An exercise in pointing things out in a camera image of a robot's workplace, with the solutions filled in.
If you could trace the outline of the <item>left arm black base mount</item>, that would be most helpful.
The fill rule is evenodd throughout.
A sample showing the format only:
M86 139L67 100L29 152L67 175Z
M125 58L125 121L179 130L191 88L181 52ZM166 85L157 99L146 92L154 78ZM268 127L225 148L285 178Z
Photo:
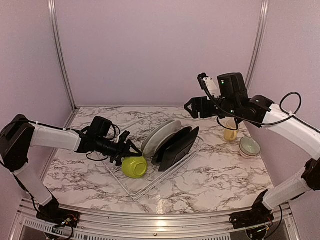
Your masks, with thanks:
M36 211L38 219L54 223L59 227L68 225L69 227L76 228L80 217L78 211L60 208L60 204L54 196L48 204L39 204Z

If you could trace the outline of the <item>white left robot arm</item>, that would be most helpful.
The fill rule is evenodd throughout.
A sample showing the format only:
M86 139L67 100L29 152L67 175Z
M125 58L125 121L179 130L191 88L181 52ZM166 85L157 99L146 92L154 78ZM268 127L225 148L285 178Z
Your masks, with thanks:
M63 219L63 211L30 167L29 149L49 147L80 154L97 152L120 166L124 158L142 156L142 152L127 139L129 134L128 131L120 132L110 120L100 116L96 116L90 126L77 130L31 121L25 115L18 114L0 132L0 163L44 208L44 215L51 222L58 223Z

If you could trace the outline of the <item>yellow ceramic mug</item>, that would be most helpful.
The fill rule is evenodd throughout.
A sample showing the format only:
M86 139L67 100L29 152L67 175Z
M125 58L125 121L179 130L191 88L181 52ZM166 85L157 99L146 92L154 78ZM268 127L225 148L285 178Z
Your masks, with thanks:
M230 119L224 126L224 139L228 142L235 141L239 132L240 125L234 120Z

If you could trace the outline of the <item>pale grey-green bowl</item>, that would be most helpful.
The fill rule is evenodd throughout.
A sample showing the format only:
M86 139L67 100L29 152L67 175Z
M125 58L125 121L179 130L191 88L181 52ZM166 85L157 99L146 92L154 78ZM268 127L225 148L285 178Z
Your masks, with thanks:
M239 141L239 148L248 156L256 156L261 152L261 146L251 137L242 137Z

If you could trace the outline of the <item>lime green bowl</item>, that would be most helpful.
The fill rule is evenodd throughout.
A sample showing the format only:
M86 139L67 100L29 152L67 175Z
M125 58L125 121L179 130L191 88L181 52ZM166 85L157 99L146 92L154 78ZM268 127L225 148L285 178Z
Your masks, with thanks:
M126 157L121 165L122 172L129 178L141 178L148 171L148 163L144 156Z

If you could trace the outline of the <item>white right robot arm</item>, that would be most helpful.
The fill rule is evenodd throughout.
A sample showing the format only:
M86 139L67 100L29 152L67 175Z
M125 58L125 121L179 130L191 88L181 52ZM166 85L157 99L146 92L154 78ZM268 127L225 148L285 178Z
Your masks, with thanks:
M320 131L297 118L296 113L285 111L272 100L256 95L248 96L243 75L232 72L217 77L220 96L215 97L216 85L206 73L198 75L201 89L206 93L203 97L189 100L184 109L194 118L233 118L235 124L245 121L258 128L265 127L302 150L311 159L294 176L277 187L261 193L248 212L247 219L258 224L277 206L296 199L308 191L320 189Z

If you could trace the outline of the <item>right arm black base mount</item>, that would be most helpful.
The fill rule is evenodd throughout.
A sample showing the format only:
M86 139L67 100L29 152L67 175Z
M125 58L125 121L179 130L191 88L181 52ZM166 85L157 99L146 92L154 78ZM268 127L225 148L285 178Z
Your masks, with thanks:
M263 197L267 191L265 190L258 195L250 210L234 212L230 215L229 221L234 229L264 224L275 219L272 210L263 204Z

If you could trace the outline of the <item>red patterned white bowl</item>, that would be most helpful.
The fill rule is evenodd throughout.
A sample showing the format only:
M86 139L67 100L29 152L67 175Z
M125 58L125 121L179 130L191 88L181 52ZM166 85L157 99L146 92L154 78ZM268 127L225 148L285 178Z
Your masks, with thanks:
M246 154L240 147L239 147L239 153L242 157L247 158L247 159L251 159L251 158L256 158L258 157L260 154L256 154L256 155L248 155Z

